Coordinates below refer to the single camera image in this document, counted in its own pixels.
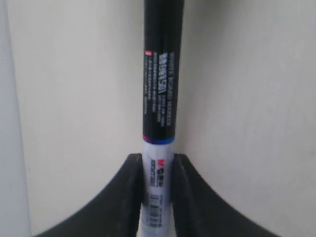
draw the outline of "red logo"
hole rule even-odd
[[[146,51],[145,51],[145,55],[147,55],[147,56],[152,56],[152,54],[153,54],[153,52],[151,52],[151,51],[149,51],[149,50],[146,50]]]
[[[159,166],[164,166],[164,159],[159,159],[158,160],[158,165]]]

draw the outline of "blue stripe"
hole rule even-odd
[[[152,140],[152,139],[149,139],[149,138],[143,136],[143,139],[145,142],[148,142],[148,143],[151,143],[154,145],[167,145],[167,144],[172,143],[174,141],[175,137],[163,139],[163,140]]]

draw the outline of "marker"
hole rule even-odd
[[[184,0],[145,0],[143,237],[168,235]]]

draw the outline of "cream wall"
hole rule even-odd
[[[142,0],[8,0],[32,232],[141,151]],[[316,232],[316,2],[187,0],[177,148],[252,220]]]
[[[0,237],[30,237],[28,195],[9,25],[0,0]]]

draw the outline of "barcode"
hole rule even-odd
[[[149,225],[151,227],[161,227],[160,196],[149,195]]]

